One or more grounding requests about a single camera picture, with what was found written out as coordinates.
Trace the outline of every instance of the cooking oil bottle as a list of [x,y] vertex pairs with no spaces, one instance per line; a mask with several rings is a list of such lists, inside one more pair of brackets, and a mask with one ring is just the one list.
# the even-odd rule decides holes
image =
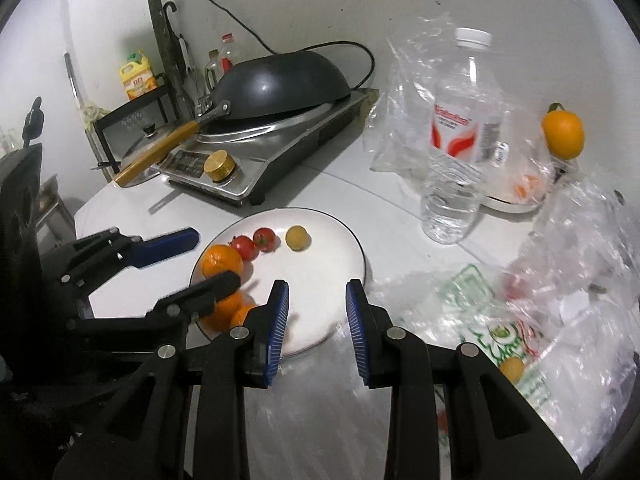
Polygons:
[[120,68],[120,79],[130,101],[158,88],[149,58],[142,50],[127,57],[127,62]]

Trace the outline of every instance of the clear plastic wrap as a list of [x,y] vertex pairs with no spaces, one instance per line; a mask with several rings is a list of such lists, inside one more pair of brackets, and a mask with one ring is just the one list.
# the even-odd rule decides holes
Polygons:
[[392,305],[393,322],[427,343],[455,348],[473,342],[497,366],[521,360],[517,389],[583,470],[628,403],[636,322],[628,310],[596,300],[550,339],[498,299],[493,287],[500,280],[499,269],[473,265],[456,273],[415,273],[376,285],[370,301]]
[[[638,238],[606,189],[586,177],[561,181],[507,269],[416,272],[368,291],[395,324],[430,344],[471,341],[498,366],[522,361],[516,387],[581,470],[612,435],[636,377]],[[252,477],[382,478],[389,408],[390,390],[363,385],[348,325],[338,327],[284,359],[268,390],[245,391]],[[440,435],[447,479],[447,437]]]
[[507,102],[505,110],[496,153],[486,173],[485,191],[509,204],[537,205],[556,174],[540,118],[515,102]]
[[[388,91],[381,92],[365,124],[364,149],[374,154],[370,168],[397,173],[417,190],[428,179],[434,92],[456,51],[455,30],[443,14],[408,19],[387,38]],[[502,108],[486,191],[502,202],[535,206],[554,176],[540,118],[510,96]]]
[[391,392],[358,375],[347,324],[284,359],[268,390],[245,390],[252,478],[382,478]]
[[387,92],[371,109],[364,147],[374,153],[371,169],[398,173],[412,182],[427,177],[434,88],[438,69],[455,46],[456,25],[447,13],[414,17],[387,38],[392,53]]
[[608,181],[602,172],[558,181],[506,269],[503,292],[512,308],[563,326],[588,295],[638,307],[640,232]]

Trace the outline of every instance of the metal pole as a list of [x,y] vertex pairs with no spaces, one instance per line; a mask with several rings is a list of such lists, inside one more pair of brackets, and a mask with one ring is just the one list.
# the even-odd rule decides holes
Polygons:
[[190,121],[194,118],[193,102],[182,86],[182,78],[178,70],[178,65],[172,51],[171,36],[164,20],[162,13],[162,0],[147,0],[149,3],[149,13],[151,14],[151,23],[158,42],[158,50],[164,66],[169,83],[171,83],[175,102],[180,112],[179,119],[182,121]]

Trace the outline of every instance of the bottle label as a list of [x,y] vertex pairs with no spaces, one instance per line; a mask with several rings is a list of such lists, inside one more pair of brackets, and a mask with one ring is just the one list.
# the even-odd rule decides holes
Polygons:
[[478,112],[443,102],[433,108],[431,145],[464,162],[491,158],[500,124],[486,122]]
[[494,168],[501,168],[507,163],[509,158],[509,145],[506,142],[496,142],[495,151],[491,158],[491,165]]
[[151,70],[145,70],[124,82],[124,88],[127,91],[129,100],[140,97],[142,94],[158,88],[158,82]]
[[229,70],[231,70],[231,67],[234,64],[231,63],[231,60],[228,57],[223,57],[222,58],[222,70],[223,72],[226,74],[227,72],[229,72]]

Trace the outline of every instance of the bottle cap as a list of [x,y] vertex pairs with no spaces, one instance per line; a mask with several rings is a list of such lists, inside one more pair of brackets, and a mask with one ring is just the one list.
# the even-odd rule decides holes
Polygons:
[[491,46],[491,40],[494,37],[484,30],[476,28],[458,27],[456,29],[456,41],[464,43],[473,43],[481,46]]

